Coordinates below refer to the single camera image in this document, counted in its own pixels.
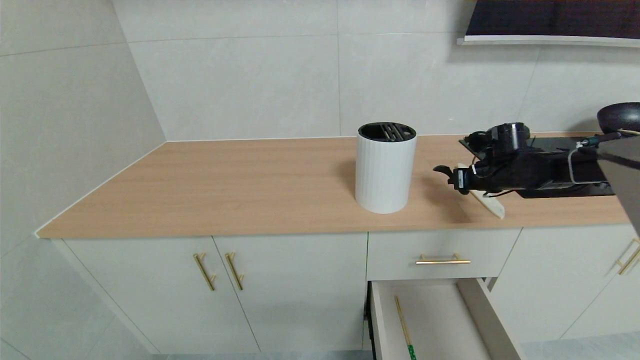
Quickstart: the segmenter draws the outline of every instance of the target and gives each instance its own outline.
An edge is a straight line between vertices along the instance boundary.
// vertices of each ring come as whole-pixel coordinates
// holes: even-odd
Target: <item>gold handle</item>
[[[471,264],[471,260],[460,259],[460,254],[455,252],[451,260],[429,260],[424,254],[420,254],[420,260],[415,262],[416,265],[451,265],[451,264]]]
[[[637,242],[638,244],[640,244],[640,239],[636,238],[634,239],[634,242]],[[618,272],[618,275],[625,275],[625,272],[629,270],[629,267],[631,266],[631,264],[638,261],[638,257],[640,257],[640,246],[638,246],[636,251],[634,251],[634,253],[629,257],[629,260],[627,260],[626,263],[623,264],[620,260],[617,260],[616,264],[620,266],[620,271]]]
[[[227,263],[229,263],[229,268],[231,268],[231,273],[234,274],[236,278],[236,284],[238,284],[238,289],[243,290],[242,287],[242,279],[244,278],[244,274],[240,274],[238,276],[238,272],[236,272],[236,267],[234,266],[234,257],[236,256],[235,252],[228,252],[225,254],[225,258],[227,258]]]
[[[211,289],[211,291],[216,291],[216,289],[213,287],[213,280],[216,279],[216,274],[213,274],[211,276],[211,278],[209,278],[209,276],[207,275],[207,272],[204,270],[204,265],[202,264],[202,259],[204,259],[204,256],[206,255],[206,252],[203,252],[201,254],[193,254],[193,258],[196,260],[196,264],[198,264],[198,268],[200,268],[200,272],[202,272],[202,276],[204,276],[205,281],[207,281],[207,285],[209,285],[209,289]]]

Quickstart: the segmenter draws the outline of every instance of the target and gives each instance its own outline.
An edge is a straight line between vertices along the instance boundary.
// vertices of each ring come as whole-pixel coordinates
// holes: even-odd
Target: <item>white wall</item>
[[[470,0],[114,0],[168,140],[597,130],[640,50],[454,45]]]
[[[33,233],[164,142],[110,0],[3,1],[2,357],[146,359],[48,240]]]

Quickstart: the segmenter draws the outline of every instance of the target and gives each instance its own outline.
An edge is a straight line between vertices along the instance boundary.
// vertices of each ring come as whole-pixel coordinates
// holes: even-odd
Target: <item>wooden countertop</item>
[[[565,134],[543,134],[558,136]],[[343,233],[628,222],[618,198],[500,201],[500,220],[436,165],[470,163],[460,135],[420,136],[410,198],[379,215],[354,198],[356,138],[168,142],[66,210],[41,238]]]

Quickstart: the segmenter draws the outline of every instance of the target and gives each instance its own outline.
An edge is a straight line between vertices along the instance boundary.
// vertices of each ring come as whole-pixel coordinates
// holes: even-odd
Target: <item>cabinet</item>
[[[261,351],[362,348],[366,233],[214,239]]]
[[[638,242],[632,247],[632,255],[640,254],[636,253],[640,250]],[[631,261],[627,272],[611,280],[563,339],[640,331],[640,266],[637,259],[626,256],[625,259],[621,262]]]
[[[518,227],[369,233],[367,280],[498,276],[520,230]],[[435,260],[434,263],[417,265],[422,254],[424,259]],[[468,262],[446,263],[454,254]]]
[[[523,229],[492,289],[515,336],[561,338],[615,276],[635,236],[628,224]]]
[[[65,242],[160,353],[259,351],[211,237]]]

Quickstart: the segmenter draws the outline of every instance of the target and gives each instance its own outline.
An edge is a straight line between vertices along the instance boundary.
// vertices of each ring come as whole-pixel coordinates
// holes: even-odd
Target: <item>stove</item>
[[[581,138],[533,138],[529,140],[529,146],[534,146],[544,151],[554,152],[558,150],[567,150],[575,148],[575,143],[582,140]],[[469,148],[464,140],[460,143],[467,148],[473,155],[480,160],[484,154],[476,154]],[[521,197],[525,199],[537,199],[545,197],[584,197],[584,196],[608,196],[615,195],[611,186],[607,183],[602,184],[576,184],[566,189],[553,190],[516,190]]]

